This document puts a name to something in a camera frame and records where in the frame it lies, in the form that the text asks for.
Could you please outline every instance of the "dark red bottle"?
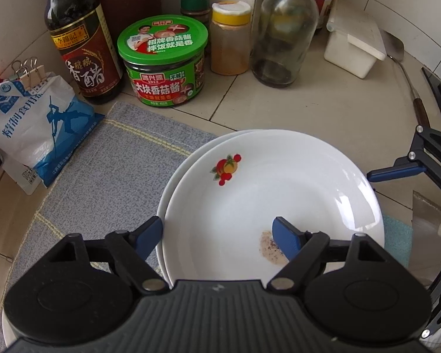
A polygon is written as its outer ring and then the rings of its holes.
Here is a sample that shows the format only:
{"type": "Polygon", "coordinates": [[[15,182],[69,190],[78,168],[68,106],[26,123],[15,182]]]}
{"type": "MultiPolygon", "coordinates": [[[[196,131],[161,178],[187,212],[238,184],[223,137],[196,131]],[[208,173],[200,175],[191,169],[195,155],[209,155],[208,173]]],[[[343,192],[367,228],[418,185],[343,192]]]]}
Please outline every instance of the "dark red bottle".
{"type": "Polygon", "coordinates": [[[45,22],[82,95],[93,104],[114,99],[122,70],[99,0],[47,0],[45,22]]]}

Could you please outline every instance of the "fruit decal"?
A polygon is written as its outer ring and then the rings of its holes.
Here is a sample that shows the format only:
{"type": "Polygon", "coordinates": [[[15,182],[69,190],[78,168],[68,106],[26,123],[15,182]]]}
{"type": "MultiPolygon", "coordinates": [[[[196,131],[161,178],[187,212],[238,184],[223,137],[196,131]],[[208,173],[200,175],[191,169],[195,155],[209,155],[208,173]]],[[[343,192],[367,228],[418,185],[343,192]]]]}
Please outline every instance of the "fruit decal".
{"type": "Polygon", "coordinates": [[[226,159],[221,159],[217,162],[216,167],[211,170],[214,175],[214,180],[219,181],[219,186],[223,186],[225,181],[231,180],[232,174],[236,172],[238,163],[242,160],[240,154],[235,154],[232,158],[231,155],[227,155],[226,159]]]}

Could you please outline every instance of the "knife handle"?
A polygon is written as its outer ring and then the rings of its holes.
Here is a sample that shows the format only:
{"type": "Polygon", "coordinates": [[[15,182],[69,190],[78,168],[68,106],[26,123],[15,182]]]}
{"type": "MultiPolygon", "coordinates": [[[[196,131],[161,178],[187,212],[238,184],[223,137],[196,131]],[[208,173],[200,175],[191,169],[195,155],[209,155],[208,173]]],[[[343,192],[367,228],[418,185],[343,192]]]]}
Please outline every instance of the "knife handle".
{"type": "Polygon", "coordinates": [[[413,100],[413,108],[415,109],[415,114],[417,115],[418,124],[425,127],[431,127],[429,125],[428,115],[421,98],[415,98],[413,100]]]}

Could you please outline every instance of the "jar label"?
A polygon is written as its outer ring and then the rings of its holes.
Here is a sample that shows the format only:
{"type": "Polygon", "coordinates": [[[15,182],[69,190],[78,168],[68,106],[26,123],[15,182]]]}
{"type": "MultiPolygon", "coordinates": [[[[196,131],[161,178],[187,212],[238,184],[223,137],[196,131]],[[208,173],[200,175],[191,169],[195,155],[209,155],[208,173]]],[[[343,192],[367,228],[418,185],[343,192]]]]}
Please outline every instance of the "jar label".
{"type": "Polygon", "coordinates": [[[151,22],[151,25],[141,25],[138,32],[127,39],[129,48],[144,54],[171,53],[193,44],[190,27],[173,23],[173,20],[158,20],[151,22]]]}
{"type": "Polygon", "coordinates": [[[140,73],[127,68],[139,100],[152,106],[172,106],[193,98],[204,84],[204,54],[177,69],[140,73]]]}
{"type": "Polygon", "coordinates": [[[84,97],[102,95],[121,80],[122,70],[101,5],[50,34],[84,97]]]}

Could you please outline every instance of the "empty glass bottle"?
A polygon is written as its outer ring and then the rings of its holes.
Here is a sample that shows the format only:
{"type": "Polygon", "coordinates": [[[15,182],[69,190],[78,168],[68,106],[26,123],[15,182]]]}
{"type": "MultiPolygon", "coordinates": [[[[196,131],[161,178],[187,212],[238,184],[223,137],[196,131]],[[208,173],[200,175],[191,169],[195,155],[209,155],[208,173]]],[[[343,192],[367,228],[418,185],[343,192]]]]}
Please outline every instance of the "empty glass bottle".
{"type": "Polygon", "coordinates": [[[264,0],[251,57],[255,77],[271,87],[294,82],[318,23],[315,0],[264,0]]]}

